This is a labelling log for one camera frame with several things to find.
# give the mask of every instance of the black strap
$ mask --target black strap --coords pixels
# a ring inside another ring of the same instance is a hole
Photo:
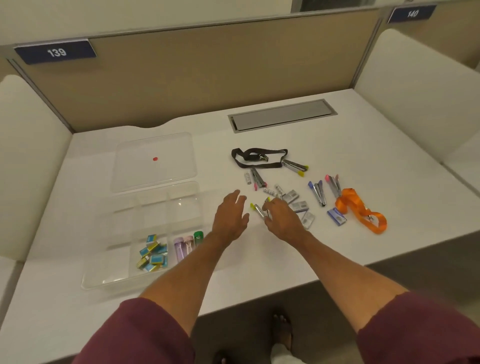
[[[280,162],[274,163],[262,163],[262,164],[243,164],[237,161],[237,155],[241,156],[244,160],[252,162],[261,160],[261,157],[265,157],[267,154],[278,154],[284,153],[284,155],[280,158]],[[250,148],[243,152],[240,148],[232,149],[232,158],[238,164],[240,168],[281,168],[283,158],[285,158],[288,154],[287,149],[279,149],[279,150],[270,150],[270,149],[262,149],[262,148]]]

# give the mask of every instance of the orange ribbon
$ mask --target orange ribbon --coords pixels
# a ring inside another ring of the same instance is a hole
[[[342,214],[348,212],[347,206],[350,207],[357,219],[375,234],[381,234],[387,228],[387,219],[385,216],[380,212],[372,212],[369,208],[366,208],[353,188],[344,188],[342,195],[336,199],[335,206]],[[367,219],[369,215],[377,217],[378,226]]]

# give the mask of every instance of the clear plastic container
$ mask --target clear plastic container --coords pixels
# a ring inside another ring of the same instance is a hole
[[[185,182],[102,201],[93,244],[85,262],[82,288],[88,290],[147,275],[158,276],[175,266],[173,240],[198,230],[206,233],[204,199],[196,182]],[[156,234],[159,242],[168,244],[168,267],[146,272],[136,264],[151,234]]]
[[[110,189],[124,192],[197,175],[190,133],[120,143]]]

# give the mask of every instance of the maroon sleeve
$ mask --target maroon sleeve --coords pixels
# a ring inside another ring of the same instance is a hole
[[[124,301],[91,337],[73,364],[193,364],[187,333],[146,298]]]
[[[480,358],[480,328],[453,308],[407,292],[371,318],[357,344],[365,364],[469,363]]]

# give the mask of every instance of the pant leg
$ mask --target pant leg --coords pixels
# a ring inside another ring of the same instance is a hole
[[[270,354],[272,364],[305,364],[299,358],[296,358],[283,344],[275,344],[272,346]]]

